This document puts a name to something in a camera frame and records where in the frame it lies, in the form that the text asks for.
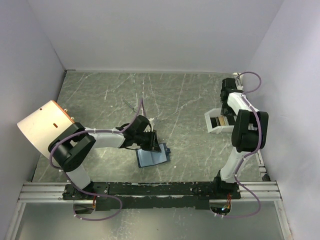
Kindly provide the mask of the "blue leather card holder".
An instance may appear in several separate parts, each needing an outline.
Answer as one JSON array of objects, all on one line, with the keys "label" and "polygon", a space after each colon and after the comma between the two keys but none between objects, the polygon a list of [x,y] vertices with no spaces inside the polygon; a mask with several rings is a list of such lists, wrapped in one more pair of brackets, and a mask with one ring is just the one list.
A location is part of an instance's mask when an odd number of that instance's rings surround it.
[{"label": "blue leather card holder", "polygon": [[142,149],[135,151],[139,168],[152,167],[170,161],[171,150],[165,143],[159,144],[161,152],[152,152]]}]

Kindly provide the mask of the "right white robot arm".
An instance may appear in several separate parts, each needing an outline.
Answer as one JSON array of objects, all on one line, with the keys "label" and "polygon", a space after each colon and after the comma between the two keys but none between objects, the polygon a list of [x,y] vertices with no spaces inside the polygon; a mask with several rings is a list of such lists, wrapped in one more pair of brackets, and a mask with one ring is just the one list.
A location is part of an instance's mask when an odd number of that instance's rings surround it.
[{"label": "right white robot arm", "polygon": [[245,164],[266,144],[269,114],[254,107],[243,90],[237,88],[234,78],[222,80],[220,91],[221,115],[231,117],[234,125],[231,134],[232,151],[224,167],[214,178],[212,193],[223,199],[230,190],[235,190],[237,178]]}]

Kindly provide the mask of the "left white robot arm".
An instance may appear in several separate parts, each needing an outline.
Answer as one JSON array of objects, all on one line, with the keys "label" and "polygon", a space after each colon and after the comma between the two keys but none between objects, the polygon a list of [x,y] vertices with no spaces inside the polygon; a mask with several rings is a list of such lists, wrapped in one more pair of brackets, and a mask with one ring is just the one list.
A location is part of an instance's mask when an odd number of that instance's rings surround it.
[{"label": "left white robot arm", "polygon": [[49,159],[55,159],[68,179],[76,186],[75,193],[81,199],[89,199],[94,192],[94,183],[84,169],[83,161],[91,149],[117,148],[161,154],[165,147],[158,142],[157,131],[143,115],[130,123],[113,129],[94,130],[75,122],[48,146]]}]

